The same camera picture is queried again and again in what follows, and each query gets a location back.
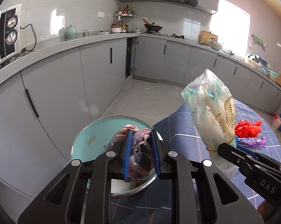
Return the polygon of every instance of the tile floor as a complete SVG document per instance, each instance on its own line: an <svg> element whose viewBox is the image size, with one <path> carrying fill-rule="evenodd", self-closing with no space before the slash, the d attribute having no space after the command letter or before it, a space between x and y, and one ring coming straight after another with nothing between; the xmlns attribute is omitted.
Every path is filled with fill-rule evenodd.
<svg viewBox="0 0 281 224"><path fill-rule="evenodd" d="M180 87L132 79L115 100L108 106L102 117L125 115L138 118L153 126L175 112L183 103ZM255 110L268 125L271 116ZM281 145L281 136L276 132Z"/></svg>

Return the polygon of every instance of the transparent plastic bag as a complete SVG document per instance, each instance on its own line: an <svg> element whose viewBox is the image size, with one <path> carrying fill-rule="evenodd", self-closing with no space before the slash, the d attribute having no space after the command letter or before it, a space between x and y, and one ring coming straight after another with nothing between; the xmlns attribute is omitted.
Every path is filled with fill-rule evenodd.
<svg viewBox="0 0 281 224"><path fill-rule="evenodd" d="M189 106L192 120L209 151L210 160L231 179L237 166L217 154L217 148L222 143L236 147L233 132L236 111L229 89L213 72L206 69L184 88L181 95Z"/></svg>

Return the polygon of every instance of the speckled countertop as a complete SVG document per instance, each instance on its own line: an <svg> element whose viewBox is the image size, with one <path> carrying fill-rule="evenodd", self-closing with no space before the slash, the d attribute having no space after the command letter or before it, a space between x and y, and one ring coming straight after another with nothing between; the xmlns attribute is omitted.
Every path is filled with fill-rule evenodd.
<svg viewBox="0 0 281 224"><path fill-rule="evenodd" d="M131 38L131 37L138 37L138 36L165 39L165 40L179 42L179 43L183 43L183 44L188 44L188 45L191 45L191 46L196 46L198 48L209 50L211 52L214 52L218 55L224 56L228 59L231 59L231 60L249 68L250 70L254 71L256 74L262 76L263 78L265 78L266 80L271 82L279 90L281 90L281 87L279 85L277 85L275 82L270 80L267 76L265 76L261 72L255 70L254 68L245 64L244 62L242 62L240 60L237 60L237 59L235 59L235 58L233 58L229 55L226 55L222 52L214 50L209 46L197 44L196 41L187 41L187 40L182 40L182 39L179 39L179 38L166 37L166 36L153 35L153 34L136 34L136 33L93 35L93 36L89 36L89 37L86 37L86 38L77 38L77 39L68 40L68 41L65 41L61 38L57 38L56 40L50 40L48 42L43 41L42 43L39 44L39 46L36 47L35 51L33 51L33 52L23 56L23 57L19 57L15 61L10 62L6 66L2 67L0 69L0 84L3 83L4 81L6 81L11 76L13 76L14 74L16 74L17 72L19 72L19 71L23 70L24 68L28 67L29 65L32 65L35 62L38 62L42 59L45 59L46 57L49 57L49 56L54 55L56 53L62 52L64 50L72 49L72 48L82 46L82 45L86 45L86 44L105 41L105 40L112 40L112 39L118 39L118 38Z"/></svg>

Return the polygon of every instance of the rubber band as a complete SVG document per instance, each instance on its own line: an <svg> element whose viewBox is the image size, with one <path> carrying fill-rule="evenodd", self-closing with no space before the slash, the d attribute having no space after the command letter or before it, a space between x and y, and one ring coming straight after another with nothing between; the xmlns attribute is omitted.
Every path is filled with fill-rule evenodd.
<svg viewBox="0 0 281 224"><path fill-rule="evenodd" d="M233 138L233 139L230 140L227 144L231 144L233 140L235 140L235 139ZM206 147L206 150L207 150L208 152L217 152L217 150L210 150L210 149L208 149L207 147Z"/></svg>

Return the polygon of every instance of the microwave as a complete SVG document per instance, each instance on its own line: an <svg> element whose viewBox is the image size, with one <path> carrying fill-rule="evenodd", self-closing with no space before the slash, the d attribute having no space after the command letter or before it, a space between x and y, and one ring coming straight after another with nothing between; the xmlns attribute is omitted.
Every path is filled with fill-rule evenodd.
<svg viewBox="0 0 281 224"><path fill-rule="evenodd" d="M21 4L0 11L0 64L20 52Z"/></svg>

